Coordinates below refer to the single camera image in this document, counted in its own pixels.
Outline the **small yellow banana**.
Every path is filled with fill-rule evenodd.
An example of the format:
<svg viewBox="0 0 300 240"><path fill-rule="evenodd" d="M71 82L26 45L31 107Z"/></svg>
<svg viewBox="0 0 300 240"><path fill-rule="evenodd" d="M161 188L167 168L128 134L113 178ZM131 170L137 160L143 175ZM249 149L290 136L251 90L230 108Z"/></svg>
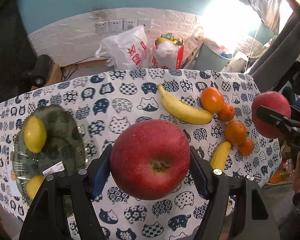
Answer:
<svg viewBox="0 0 300 240"><path fill-rule="evenodd" d="M228 158L231 148L231 143L228 141L222 142L215 150L210 165L213 169L225 170L225 163Z"/></svg>

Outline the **small tangerine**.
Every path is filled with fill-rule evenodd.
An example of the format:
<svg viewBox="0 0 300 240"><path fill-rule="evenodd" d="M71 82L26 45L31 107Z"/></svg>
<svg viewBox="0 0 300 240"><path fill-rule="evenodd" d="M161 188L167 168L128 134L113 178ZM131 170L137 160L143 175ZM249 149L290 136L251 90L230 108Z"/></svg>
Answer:
<svg viewBox="0 0 300 240"><path fill-rule="evenodd" d="M254 147L255 147L254 142L250 139L246 139L245 142L239 145L237 148L241 156L247 157L252 154Z"/></svg>
<svg viewBox="0 0 300 240"><path fill-rule="evenodd" d="M235 109L232 105L224 105L222 110L218 112L218 117L221 121L229 122L235 116Z"/></svg>

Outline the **medium orange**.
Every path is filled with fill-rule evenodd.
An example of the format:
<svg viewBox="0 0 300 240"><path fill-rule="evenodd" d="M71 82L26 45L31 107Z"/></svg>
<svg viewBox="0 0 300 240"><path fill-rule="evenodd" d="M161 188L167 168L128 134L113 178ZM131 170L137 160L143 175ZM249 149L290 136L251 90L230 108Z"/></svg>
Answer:
<svg viewBox="0 0 300 240"><path fill-rule="evenodd" d="M224 137L232 145L241 145L247 137L246 126L240 121L231 121L224 129Z"/></svg>

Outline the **large red apple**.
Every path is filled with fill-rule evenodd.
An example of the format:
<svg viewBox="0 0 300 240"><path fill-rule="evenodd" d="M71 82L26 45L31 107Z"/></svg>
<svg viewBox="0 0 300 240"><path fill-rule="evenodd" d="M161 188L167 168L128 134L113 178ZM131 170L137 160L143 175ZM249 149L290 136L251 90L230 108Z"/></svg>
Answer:
<svg viewBox="0 0 300 240"><path fill-rule="evenodd" d="M190 167L185 133L165 120L147 120L126 129L115 141L110 171L116 185L142 200L170 194Z"/></svg>

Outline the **large orange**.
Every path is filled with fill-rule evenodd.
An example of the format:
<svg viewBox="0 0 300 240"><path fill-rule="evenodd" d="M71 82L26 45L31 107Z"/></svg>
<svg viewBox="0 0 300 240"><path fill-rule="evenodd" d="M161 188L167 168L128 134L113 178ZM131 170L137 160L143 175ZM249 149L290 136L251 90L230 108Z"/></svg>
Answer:
<svg viewBox="0 0 300 240"><path fill-rule="evenodd" d="M200 95L200 100L202 107L210 113L220 112L225 105L222 93L215 87L205 88Z"/></svg>

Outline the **long yellow banana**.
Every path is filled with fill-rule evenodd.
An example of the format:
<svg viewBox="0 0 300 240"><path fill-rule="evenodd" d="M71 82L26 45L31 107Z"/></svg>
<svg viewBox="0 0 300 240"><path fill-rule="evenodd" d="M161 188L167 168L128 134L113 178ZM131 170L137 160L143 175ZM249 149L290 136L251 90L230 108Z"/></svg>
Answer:
<svg viewBox="0 0 300 240"><path fill-rule="evenodd" d="M166 92L162 84L157 85L157 88L162 106L175 118L195 125L208 124L212 120L212 114L210 112L191 107L181 102L175 96Z"/></svg>

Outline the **yellow lemon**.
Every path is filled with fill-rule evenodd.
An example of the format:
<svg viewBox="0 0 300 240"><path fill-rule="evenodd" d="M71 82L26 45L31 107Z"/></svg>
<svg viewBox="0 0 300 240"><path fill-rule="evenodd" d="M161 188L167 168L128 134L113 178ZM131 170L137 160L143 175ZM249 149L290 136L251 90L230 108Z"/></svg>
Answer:
<svg viewBox="0 0 300 240"><path fill-rule="evenodd" d="M47 139L46 127L42 120L31 115L25 124L23 136L27 149L32 153L39 153Z"/></svg>
<svg viewBox="0 0 300 240"><path fill-rule="evenodd" d="M43 176L35 175L27 182L26 192L31 200L34 199L43 181L44 181Z"/></svg>

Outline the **green glass fruit plate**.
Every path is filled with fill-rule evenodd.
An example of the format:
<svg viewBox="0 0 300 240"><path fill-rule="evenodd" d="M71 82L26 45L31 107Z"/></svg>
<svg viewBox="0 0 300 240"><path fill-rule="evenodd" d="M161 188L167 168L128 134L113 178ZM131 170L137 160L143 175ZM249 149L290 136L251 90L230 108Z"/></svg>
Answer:
<svg viewBox="0 0 300 240"><path fill-rule="evenodd" d="M15 136L12 169L23 200L31 205L32 199L26 192L26 184L34 176L42 176L43 172L58 162L62 162L64 170L58 172L60 177L70 176L86 167L86 150L82 136L74 117L61 106L50 105L38 107L33 116L42 120L47 131L45 146L39 153L27 149L24 141L24 128L29 116L21 125Z"/></svg>

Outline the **grey bin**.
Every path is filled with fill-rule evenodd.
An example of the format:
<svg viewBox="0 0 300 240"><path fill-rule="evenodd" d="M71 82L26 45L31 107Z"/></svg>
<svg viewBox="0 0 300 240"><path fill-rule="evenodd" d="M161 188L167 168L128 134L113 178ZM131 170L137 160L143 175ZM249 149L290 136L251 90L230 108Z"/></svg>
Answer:
<svg viewBox="0 0 300 240"><path fill-rule="evenodd" d="M203 43L194 63L194 70L213 70L220 72L232 59L223 57L214 52L206 43Z"/></svg>

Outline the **cardboard box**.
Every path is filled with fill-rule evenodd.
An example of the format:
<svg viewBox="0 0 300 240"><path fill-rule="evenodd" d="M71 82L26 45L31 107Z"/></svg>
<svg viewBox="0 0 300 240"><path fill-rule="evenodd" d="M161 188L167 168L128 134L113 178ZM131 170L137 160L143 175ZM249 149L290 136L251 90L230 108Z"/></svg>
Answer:
<svg viewBox="0 0 300 240"><path fill-rule="evenodd" d="M35 90L38 88L55 85L60 83L62 79L62 71L58 64L53 63L50 66L48 77L36 75L34 77L34 83L31 87L31 90Z"/></svg>

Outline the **black speaker on box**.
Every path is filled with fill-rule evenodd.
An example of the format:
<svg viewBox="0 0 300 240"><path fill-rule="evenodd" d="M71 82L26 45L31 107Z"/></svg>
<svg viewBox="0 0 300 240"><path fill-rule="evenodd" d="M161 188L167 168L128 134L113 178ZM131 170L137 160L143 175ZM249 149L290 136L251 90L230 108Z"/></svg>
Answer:
<svg viewBox="0 0 300 240"><path fill-rule="evenodd" d="M37 62L33 70L29 72L29 77L33 86L40 88L47 83L51 64L52 60L49 55L44 54L37 58Z"/></svg>

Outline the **red white bag of items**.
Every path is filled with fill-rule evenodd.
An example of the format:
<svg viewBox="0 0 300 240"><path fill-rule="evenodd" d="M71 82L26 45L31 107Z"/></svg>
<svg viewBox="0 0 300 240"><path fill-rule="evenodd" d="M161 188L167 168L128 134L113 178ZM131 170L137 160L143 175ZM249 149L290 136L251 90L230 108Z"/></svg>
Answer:
<svg viewBox="0 0 300 240"><path fill-rule="evenodd" d="M162 34L154 41L150 67L162 69L181 69L185 44L172 33Z"/></svg>

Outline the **white plastic shopping bag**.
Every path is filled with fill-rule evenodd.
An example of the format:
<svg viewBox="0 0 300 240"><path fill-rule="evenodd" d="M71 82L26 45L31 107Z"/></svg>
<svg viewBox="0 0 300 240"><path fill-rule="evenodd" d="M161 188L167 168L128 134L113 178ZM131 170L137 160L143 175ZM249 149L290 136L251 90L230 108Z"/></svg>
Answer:
<svg viewBox="0 0 300 240"><path fill-rule="evenodd" d="M104 38L95 53L97 59L109 57L109 64L117 70L148 68L150 55L143 26Z"/></svg>

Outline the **white wall socket strip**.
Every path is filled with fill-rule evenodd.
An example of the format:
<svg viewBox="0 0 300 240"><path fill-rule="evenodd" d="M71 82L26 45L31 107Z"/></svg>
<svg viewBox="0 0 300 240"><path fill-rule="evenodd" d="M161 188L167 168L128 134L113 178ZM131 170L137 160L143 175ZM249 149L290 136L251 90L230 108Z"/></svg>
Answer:
<svg viewBox="0 0 300 240"><path fill-rule="evenodd" d="M133 29L137 26L143 26L145 30L151 28L150 19L124 19L124 20L104 20L95 23L95 32L97 34L112 34L120 33L122 31L127 31Z"/></svg>

